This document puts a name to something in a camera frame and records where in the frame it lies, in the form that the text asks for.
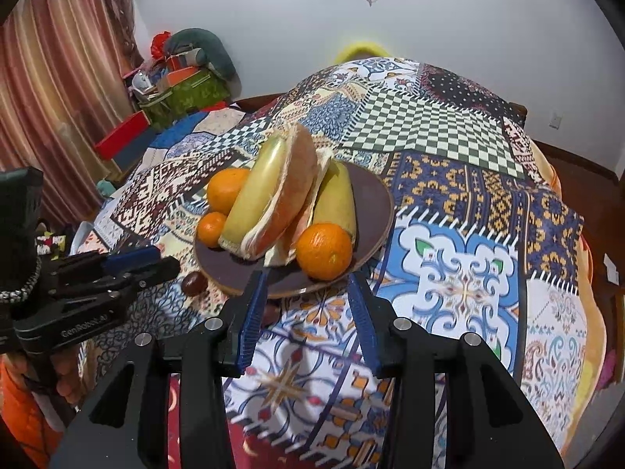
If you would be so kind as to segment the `orange sleeve forearm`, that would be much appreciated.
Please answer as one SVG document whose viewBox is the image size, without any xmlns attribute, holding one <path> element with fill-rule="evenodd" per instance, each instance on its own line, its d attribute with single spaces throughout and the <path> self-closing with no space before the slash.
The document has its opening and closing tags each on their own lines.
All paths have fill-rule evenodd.
<svg viewBox="0 0 625 469">
<path fill-rule="evenodd" d="M 23 390 L 1 362 L 1 415 L 18 445 L 38 468 L 46 468 L 63 435 L 50 428 L 33 395 Z"/>
</svg>

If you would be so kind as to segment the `person left hand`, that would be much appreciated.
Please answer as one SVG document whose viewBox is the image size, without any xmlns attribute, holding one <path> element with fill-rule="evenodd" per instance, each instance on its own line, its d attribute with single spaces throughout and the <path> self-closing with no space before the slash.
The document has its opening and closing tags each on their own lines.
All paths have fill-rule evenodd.
<svg viewBox="0 0 625 469">
<path fill-rule="evenodd" d="M 22 391 L 28 392 L 29 388 L 23 376 L 29 371 L 29 364 L 23 354 L 8 353 L 3 356 L 6 372 L 14 384 Z M 57 393 L 66 399 L 70 405 L 78 405 L 83 399 L 85 390 L 83 381 L 79 377 L 79 348 L 70 347 L 61 353 L 52 356 L 52 363 L 57 373 Z"/>
</svg>

